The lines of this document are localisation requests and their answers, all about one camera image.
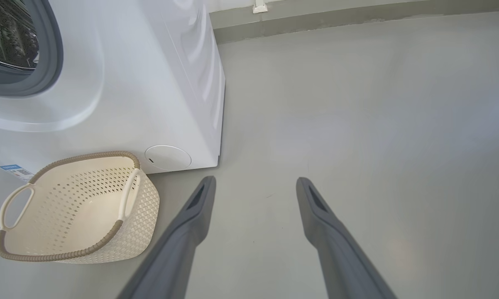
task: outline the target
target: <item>basket hole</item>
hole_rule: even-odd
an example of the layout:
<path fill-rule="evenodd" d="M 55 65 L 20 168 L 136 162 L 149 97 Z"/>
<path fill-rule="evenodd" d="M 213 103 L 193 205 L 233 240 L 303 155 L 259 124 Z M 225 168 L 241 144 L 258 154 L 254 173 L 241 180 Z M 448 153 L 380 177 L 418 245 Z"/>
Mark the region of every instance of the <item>basket hole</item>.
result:
<path fill-rule="evenodd" d="M 22 209 L 26 206 L 31 194 L 32 191 L 30 189 L 24 189 L 12 200 L 4 216 L 4 222 L 7 227 L 13 227 L 20 219 Z"/>

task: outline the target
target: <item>basket handle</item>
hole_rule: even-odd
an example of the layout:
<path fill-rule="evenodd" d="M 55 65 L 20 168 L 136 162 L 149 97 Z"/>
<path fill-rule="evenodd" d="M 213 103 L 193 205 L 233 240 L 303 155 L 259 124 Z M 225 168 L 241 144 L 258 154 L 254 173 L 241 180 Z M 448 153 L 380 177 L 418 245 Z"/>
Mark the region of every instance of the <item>basket handle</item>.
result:
<path fill-rule="evenodd" d="M 30 204 L 31 200 L 32 200 L 32 197 L 34 197 L 34 192 L 35 190 L 33 189 L 32 187 L 33 185 L 28 183 L 24 186 L 20 186 L 19 188 L 17 188 L 15 191 L 13 191 L 7 198 L 6 200 L 4 201 L 4 203 L 2 204 L 1 208 L 0 208 L 0 229 L 1 230 L 4 230 L 4 231 L 9 231 L 10 229 L 13 229 L 18 223 L 19 223 L 19 220 L 20 218 L 22 217 L 22 215 L 24 214 L 24 212 L 26 211 L 26 208 L 28 208 L 28 205 Z M 24 191 L 25 189 L 30 189 L 32 191 L 32 193 L 30 194 L 30 197 L 28 198 L 28 201 L 26 202 L 26 204 L 24 205 L 24 208 L 22 208 L 22 211 L 20 212 L 20 215 L 18 216 L 17 220 L 15 220 L 15 223 L 12 227 L 7 227 L 6 224 L 5 224 L 5 221 L 4 221 L 4 218 L 5 218 L 5 215 L 6 215 L 6 210 L 8 209 L 8 207 L 10 206 L 10 203 L 12 203 L 12 200 L 17 196 L 19 195 L 19 193 L 21 193 L 22 191 Z"/>
<path fill-rule="evenodd" d="M 133 172 L 128 177 L 128 181 L 126 185 L 124 185 L 124 189 L 122 190 L 122 198 L 120 199 L 120 208 L 118 210 L 118 219 L 124 221 L 126 216 L 126 205 L 128 204 L 128 199 L 130 196 L 130 191 L 132 190 L 133 181 L 137 176 L 139 179 L 141 178 L 140 174 L 141 169 L 135 168 Z"/>

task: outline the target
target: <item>white bracket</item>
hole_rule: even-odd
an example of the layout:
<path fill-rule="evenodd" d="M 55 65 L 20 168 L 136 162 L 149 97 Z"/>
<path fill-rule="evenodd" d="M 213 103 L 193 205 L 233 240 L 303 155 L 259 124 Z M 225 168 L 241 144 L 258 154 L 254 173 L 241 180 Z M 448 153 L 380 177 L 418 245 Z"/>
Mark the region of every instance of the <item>white bracket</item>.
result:
<path fill-rule="evenodd" d="M 255 0 L 255 6 L 253 6 L 253 13 L 267 12 L 268 6 L 264 3 L 264 0 Z"/>

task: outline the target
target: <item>laundry basket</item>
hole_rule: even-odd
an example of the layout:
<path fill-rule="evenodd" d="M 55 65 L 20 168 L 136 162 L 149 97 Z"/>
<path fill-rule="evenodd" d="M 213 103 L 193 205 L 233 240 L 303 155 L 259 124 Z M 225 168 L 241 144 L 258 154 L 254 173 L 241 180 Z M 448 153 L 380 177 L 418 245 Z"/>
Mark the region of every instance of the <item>laundry basket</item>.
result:
<path fill-rule="evenodd" d="M 32 194 L 12 227 L 5 211 Z M 152 238 L 159 195 L 134 155 L 106 152 L 57 161 L 0 209 L 0 256 L 16 261 L 105 263 L 141 254 Z"/>

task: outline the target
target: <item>floor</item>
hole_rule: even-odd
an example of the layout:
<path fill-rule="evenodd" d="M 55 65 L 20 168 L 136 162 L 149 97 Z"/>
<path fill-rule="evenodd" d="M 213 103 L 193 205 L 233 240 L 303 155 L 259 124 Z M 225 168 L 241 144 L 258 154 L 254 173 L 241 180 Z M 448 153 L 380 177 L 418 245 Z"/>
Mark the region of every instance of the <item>floor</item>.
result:
<path fill-rule="evenodd" d="M 151 176 L 155 240 L 200 180 L 217 178 L 187 299 L 326 297 L 299 176 L 398 298 L 499 298 L 499 13 L 283 34 L 220 54 L 220 165 Z M 18 185 L 0 170 L 0 199 Z M 113 299 L 143 257 L 0 258 L 0 298 Z"/>

